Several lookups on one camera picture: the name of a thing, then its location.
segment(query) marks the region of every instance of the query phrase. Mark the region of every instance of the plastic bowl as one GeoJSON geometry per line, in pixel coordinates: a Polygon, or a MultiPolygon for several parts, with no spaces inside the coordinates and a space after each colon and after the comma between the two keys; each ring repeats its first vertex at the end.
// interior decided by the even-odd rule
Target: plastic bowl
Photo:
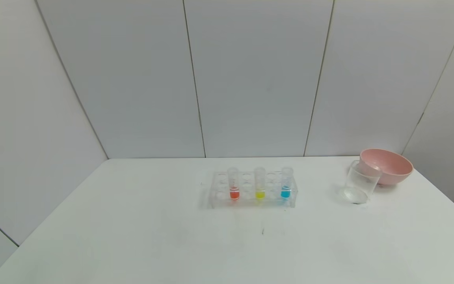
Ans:
{"type": "Polygon", "coordinates": [[[366,149],[360,153],[360,160],[381,170],[380,185],[396,185],[413,172],[409,160],[385,149],[366,149]]]}

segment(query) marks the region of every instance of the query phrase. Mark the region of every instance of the clear glass cup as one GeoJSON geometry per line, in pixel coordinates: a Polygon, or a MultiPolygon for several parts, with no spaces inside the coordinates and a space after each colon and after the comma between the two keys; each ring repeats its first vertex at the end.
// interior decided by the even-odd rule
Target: clear glass cup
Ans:
{"type": "Polygon", "coordinates": [[[342,196],[351,203],[366,203],[380,180],[381,174],[378,167],[371,167],[362,161],[353,161],[341,191],[342,196]]]}

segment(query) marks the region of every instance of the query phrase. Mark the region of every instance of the tabletop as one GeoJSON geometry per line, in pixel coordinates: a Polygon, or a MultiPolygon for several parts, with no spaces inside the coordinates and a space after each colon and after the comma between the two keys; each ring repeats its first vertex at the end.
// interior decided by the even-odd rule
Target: tabletop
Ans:
{"type": "Polygon", "coordinates": [[[454,204],[418,171],[369,203],[358,157],[112,159],[0,268],[0,284],[454,283],[454,204]],[[295,208],[207,206],[214,171],[294,169],[295,208]]]}

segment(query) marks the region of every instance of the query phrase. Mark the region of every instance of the liquid in test tube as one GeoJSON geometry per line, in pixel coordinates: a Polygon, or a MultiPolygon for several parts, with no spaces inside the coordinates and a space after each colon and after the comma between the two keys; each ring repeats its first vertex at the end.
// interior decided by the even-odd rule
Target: liquid in test tube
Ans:
{"type": "Polygon", "coordinates": [[[230,168],[227,170],[227,177],[229,179],[229,189],[231,199],[239,199],[239,174],[237,168],[230,168]]]}
{"type": "Polygon", "coordinates": [[[258,167],[255,170],[255,198],[265,198],[265,169],[258,167]]]}
{"type": "Polygon", "coordinates": [[[294,170],[290,167],[284,167],[281,169],[281,197],[289,198],[290,192],[292,192],[292,177],[294,176],[294,170]]]}

